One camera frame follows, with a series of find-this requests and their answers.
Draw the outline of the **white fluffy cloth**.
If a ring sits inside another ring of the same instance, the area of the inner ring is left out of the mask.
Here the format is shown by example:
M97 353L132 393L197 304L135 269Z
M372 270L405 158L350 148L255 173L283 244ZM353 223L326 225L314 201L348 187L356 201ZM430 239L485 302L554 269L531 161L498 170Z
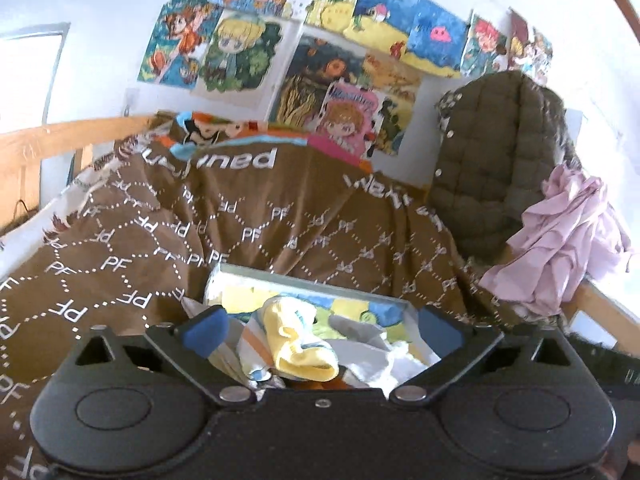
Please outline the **white fluffy cloth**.
M431 350L427 351L426 361L416 358L404 342L399 347L381 349L363 342L336 340L332 347L338 364L345 369L345 384L352 388L380 389L384 396L440 361Z

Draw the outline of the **yellow striped sock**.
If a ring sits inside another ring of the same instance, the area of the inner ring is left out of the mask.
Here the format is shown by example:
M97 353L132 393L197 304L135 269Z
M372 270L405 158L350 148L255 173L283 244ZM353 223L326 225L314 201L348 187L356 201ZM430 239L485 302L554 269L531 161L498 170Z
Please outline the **yellow striped sock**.
M337 378L333 348L312 329L316 313L313 304L295 297L267 299L244 325L236 346L243 374L254 382L273 374L300 382Z

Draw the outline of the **grey tray with cartoon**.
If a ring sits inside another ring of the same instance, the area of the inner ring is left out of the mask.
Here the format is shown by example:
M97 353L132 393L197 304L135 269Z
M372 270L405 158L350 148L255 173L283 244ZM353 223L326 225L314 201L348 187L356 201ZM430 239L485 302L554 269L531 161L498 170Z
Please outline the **grey tray with cartoon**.
M229 317L209 361L257 392L375 388L390 393L439 360L404 300L221 263L203 302Z

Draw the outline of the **grey folded cloth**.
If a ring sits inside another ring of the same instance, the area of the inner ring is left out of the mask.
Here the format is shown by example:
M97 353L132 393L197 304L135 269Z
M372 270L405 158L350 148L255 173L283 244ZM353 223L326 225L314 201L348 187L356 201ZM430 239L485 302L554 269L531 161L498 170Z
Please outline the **grey folded cloth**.
M383 351L396 349L396 346L388 341L386 331L375 324L354 321L351 318L331 314L329 316L329 326L348 340L367 344Z

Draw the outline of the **brown PF patterned blanket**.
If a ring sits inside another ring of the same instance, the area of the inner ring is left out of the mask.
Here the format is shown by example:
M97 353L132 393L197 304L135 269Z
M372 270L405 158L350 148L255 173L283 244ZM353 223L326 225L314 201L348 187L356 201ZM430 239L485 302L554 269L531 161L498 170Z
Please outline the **brown PF patterned blanket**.
M268 130L186 145L171 122L116 143L1 237L1 474L46 467L27 419L93 325L181 322L221 263L513 326L420 188Z

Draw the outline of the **pink cloth pile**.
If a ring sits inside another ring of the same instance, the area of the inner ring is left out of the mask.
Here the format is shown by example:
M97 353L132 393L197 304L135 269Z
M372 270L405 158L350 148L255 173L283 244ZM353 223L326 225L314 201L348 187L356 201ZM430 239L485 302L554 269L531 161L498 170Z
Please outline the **pink cloth pile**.
M553 316L585 276L627 271L632 245L601 179L559 165L541 189L544 199L522 213L522 228L508 239L513 258L488 269L480 286L536 315Z

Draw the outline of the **brown quilted jacket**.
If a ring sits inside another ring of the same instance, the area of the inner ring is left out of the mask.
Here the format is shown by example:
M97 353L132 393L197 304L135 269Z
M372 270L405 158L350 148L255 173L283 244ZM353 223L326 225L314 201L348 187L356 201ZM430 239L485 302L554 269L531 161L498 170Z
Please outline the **brown quilted jacket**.
M582 166L565 106L520 72L481 76L437 102L442 142L428 202L465 257L495 261L560 165Z

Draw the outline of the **window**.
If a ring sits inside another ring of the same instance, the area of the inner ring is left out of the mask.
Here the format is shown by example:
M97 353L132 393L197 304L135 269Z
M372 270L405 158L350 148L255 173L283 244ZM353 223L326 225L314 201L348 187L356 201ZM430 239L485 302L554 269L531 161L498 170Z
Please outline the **window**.
M1 34L1 133L42 126L70 23Z

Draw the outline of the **cartoon wall posters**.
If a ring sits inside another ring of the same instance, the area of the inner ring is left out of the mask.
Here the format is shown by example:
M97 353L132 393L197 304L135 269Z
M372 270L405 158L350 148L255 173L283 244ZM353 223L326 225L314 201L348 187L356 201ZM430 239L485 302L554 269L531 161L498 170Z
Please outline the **cartoon wall posters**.
M518 14L502 32L433 0L170 0L138 78L266 110L315 148L398 153L422 77L518 70L547 80L550 40Z

